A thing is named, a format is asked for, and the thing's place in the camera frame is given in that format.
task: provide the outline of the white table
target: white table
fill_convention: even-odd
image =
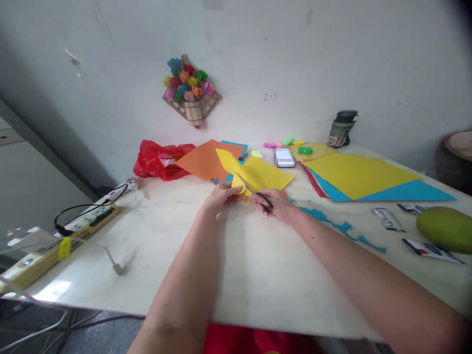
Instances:
[[[266,161],[272,153],[260,147]],[[381,158],[359,146],[342,148]],[[319,198],[300,167],[286,169],[296,178],[286,188],[298,206],[314,207],[333,221],[347,220],[352,235],[365,235],[381,254],[366,247],[443,301],[465,313],[469,303],[466,284],[471,268],[420,257],[401,239],[427,241],[415,227],[415,216],[394,202],[333,203]],[[431,178],[424,180],[452,195],[456,202],[422,202],[443,205],[472,214],[472,198]],[[28,291],[57,304],[145,315],[191,223],[213,186],[195,176],[164,182],[142,181],[138,192],[118,201],[122,210],[90,240],[109,248],[126,274],[116,277],[107,256],[100,250],[80,246],[32,284]],[[391,210],[407,230],[386,230],[374,207]],[[342,338],[380,335],[340,290],[302,239],[288,225],[266,218],[252,202],[241,202],[221,215],[221,271],[213,320],[219,323],[283,330]],[[472,264],[472,256],[457,255]]]

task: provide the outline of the paper flower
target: paper flower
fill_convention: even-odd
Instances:
[[[208,75],[203,70],[198,70],[197,71],[197,79],[198,79],[198,81],[204,82],[208,79]]]
[[[211,96],[215,92],[213,85],[210,83],[205,83],[205,91]]]
[[[180,81],[180,78],[171,78],[171,86],[174,90],[176,90],[180,85],[182,85],[182,81]]]
[[[200,97],[200,95],[202,94],[202,89],[198,88],[196,86],[193,86],[192,87],[192,93],[195,97]]]
[[[184,93],[183,98],[185,98],[185,101],[187,102],[195,102],[195,96],[193,95],[192,91],[187,91]]]
[[[179,86],[179,87],[177,88],[177,92],[180,92],[181,94],[184,94],[185,91],[187,91],[187,90],[188,90],[188,88],[187,88],[186,85],[182,85],[182,86]]]
[[[162,82],[164,83],[165,87],[170,87],[171,86],[171,78],[169,76],[166,76]]]
[[[183,102],[183,94],[181,94],[179,91],[176,91],[175,95],[174,95],[174,101],[176,103],[182,103]]]
[[[177,58],[172,58],[167,62],[167,65],[174,71],[182,70],[182,61]]]
[[[193,66],[191,66],[190,64],[184,64],[184,65],[183,65],[183,70],[185,70],[186,72],[188,72],[188,74],[189,74],[190,76],[192,76],[193,71],[194,71],[194,68],[193,68]]]
[[[187,71],[182,71],[179,77],[182,80],[182,82],[185,84],[188,81],[188,78],[190,77],[190,75],[188,74]]]
[[[168,88],[166,90],[166,97],[169,101],[173,101],[174,100],[174,90],[171,89],[171,88]]]
[[[196,86],[196,85],[198,84],[198,80],[197,80],[197,78],[194,78],[193,76],[190,76],[190,77],[188,78],[188,82],[187,82],[187,83],[190,85],[190,87],[194,87],[194,86]]]

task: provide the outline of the forearm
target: forearm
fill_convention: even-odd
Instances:
[[[453,352],[464,330],[455,310],[307,213],[290,224],[397,353]]]
[[[218,264],[216,213],[203,208],[164,277],[135,342],[141,336],[146,347],[156,350],[157,346],[167,353],[201,350],[216,294]],[[150,353],[142,348],[133,352],[134,346],[130,353]]]

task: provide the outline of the scissors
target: scissors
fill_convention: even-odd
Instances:
[[[249,189],[249,191],[252,193],[252,194],[255,194],[255,195],[258,195],[259,197],[261,197],[262,199],[265,200],[265,202],[267,203],[267,205],[265,204],[261,204],[261,203],[257,203],[259,205],[262,205],[264,210],[268,213],[270,213],[270,211],[272,209],[274,209],[274,204],[272,204],[272,202],[262,193],[260,192],[254,192],[254,190],[251,188],[251,186],[249,184],[247,184],[247,182],[244,180],[244,178],[242,178],[237,172],[235,172],[235,174],[242,180],[242,182],[244,183],[244,185],[246,186],[247,189]]]

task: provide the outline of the green mango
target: green mango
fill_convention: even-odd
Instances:
[[[456,209],[433,206],[416,219],[416,227],[436,246],[472,254],[472,217]]]

